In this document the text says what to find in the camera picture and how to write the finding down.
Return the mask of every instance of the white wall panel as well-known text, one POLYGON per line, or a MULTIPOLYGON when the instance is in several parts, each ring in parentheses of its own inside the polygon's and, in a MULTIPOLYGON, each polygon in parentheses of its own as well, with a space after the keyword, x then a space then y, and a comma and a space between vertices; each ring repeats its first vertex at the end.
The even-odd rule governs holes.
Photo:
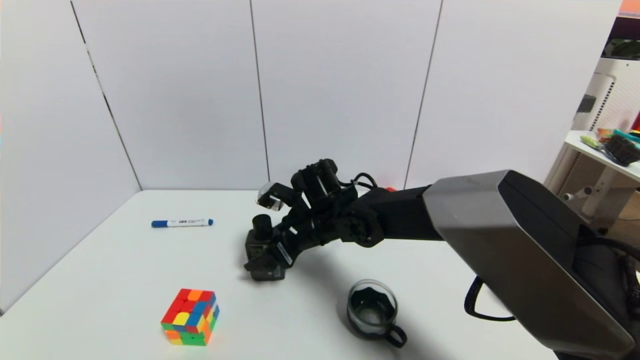
POLYGON ((249 0, 74 5, 143 189, 267 181, 249 0))
POLYGON ((131 195, 71 4, 3 1, 2 283, 8 309, 131 195))
POLYGON ((320 158, 402 187, 440 0, 253 0, 271 179, 320 158))
POLYGON ((445 0, 407 187, 503 168, 544 181, 619 7, 445 0))

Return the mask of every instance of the table surface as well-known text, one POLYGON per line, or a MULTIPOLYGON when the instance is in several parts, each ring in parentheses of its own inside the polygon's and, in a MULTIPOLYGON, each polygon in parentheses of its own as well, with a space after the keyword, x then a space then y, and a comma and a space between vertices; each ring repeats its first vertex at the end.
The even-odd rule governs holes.
POLYGON ((640 182, 640 162, 635 162, 630 164, 627 167, 621 167, 613 163, 613 161, 609 160, 601 151, 596 151, 594 148, 587 146, 585 143, 580 140, 580 136, 587 135, 592 138, 596 138, 596 134, 593 131, 579 131, 572 130, 569 131, 569 134, 564 139, 564 143, 574 148, 575 150, 597 160, 600 163, 603 163, 605 166, 613 168, 618 172, 631 177, 633 180, 640 182))
MULTIPOLYGON (((310 249, 278 282, 244 271, 256 192, 144 191, 113 213, 0 318, 0 359, 555 359, 518 322, 467 315, 471 269, 443 241, 335 241, 310 249), (213 218, 153 229, 152 220, 213 218), (408 343, 353 335, 349 288, 387 284, 408 343), (220 319, 206 347, 174 346, 160 326, 181 288, 213 290, 220 319)), ((279 221, 283 212, 271 212, 279 221)), ((477 310, 507 316, 484 289, 477 310)))

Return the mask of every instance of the rubik's cube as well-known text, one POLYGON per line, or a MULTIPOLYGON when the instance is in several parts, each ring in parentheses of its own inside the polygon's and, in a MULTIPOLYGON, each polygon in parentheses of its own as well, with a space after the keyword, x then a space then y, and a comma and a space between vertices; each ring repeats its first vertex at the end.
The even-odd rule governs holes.
POLYGON ((181 289, 160 324, 174 345, 205 346, 219 313, 213 291, 181 289))

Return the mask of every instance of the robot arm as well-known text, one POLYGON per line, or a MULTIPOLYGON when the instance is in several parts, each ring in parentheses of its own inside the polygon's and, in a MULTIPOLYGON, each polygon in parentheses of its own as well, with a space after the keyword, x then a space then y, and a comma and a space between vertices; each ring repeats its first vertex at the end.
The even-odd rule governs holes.
POLYGON ((261 191, 260 205, 291 210, 275 227, 267 215, 253 219, 244 267, 255 280, 283 279, 302 251, 338 238, 363 247, 445 240, 546 347, 599 360, 624 359, 636 346, 619 257, 582 246, 596 234, 536 181, 506 170, 398 192, 373 183, 358 197, 357 179, 341 183, 336 172, 321 160, 297 172, 292 188, 261 191))

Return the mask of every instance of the whiteboard marker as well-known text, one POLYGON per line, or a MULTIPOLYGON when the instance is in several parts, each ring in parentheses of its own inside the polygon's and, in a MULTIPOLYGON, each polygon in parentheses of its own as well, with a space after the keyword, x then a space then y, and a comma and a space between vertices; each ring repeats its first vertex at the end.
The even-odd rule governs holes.
POLYGON ((198 220, 155 220, 151 227, 181 227, 181 226, 211 226, 213 219, 199 218, 198 220))

